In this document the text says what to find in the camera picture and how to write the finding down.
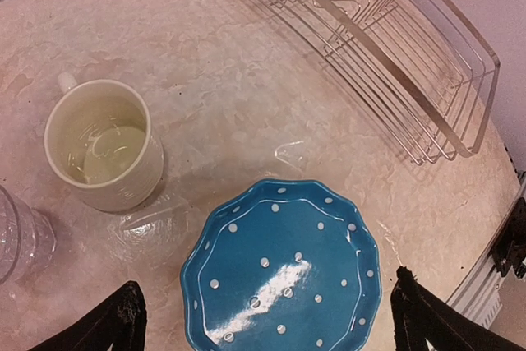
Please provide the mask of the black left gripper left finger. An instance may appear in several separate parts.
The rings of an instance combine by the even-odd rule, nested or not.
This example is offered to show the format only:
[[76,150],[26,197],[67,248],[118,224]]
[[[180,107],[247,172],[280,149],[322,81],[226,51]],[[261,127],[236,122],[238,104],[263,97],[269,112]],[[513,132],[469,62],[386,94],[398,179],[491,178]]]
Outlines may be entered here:
[[79,321],[34,350],[143,350],[147,311],[141,287],[127,281]]

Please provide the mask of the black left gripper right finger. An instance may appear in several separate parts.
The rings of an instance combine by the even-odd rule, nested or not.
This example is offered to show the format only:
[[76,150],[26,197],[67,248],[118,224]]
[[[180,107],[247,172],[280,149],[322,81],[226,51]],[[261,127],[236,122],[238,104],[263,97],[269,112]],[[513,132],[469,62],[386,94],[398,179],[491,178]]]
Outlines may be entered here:
[[522,347],[459,314],[401,266],[390,295],[397,350],[521,350]]

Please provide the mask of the blue polka dot plate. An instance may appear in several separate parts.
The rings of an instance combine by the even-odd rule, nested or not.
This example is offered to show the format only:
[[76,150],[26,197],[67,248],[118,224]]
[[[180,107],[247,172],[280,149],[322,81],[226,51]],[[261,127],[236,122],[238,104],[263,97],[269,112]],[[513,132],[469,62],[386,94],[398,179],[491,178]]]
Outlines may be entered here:
[[382,294],[358,208],[317,181],[264,179],[217,207],[180,280],[195,350],[359,350]]

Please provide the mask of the metal wire dish rack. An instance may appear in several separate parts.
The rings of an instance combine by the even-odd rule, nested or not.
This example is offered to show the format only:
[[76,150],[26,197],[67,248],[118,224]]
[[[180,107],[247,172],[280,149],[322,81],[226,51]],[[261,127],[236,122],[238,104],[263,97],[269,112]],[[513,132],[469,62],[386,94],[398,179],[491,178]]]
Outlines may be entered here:
[[500,61],[451,0],[257,0],[298,35],[415,164],[470,158]]

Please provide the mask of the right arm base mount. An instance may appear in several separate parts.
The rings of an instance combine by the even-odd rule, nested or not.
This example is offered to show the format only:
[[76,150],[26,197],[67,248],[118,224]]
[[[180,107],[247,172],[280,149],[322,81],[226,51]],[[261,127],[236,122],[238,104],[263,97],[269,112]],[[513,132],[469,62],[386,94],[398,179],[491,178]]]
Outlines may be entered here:
[[506,277],[513,270],[517,279],[525,278],[525,199],[520,197],[491,248],[496,270]]

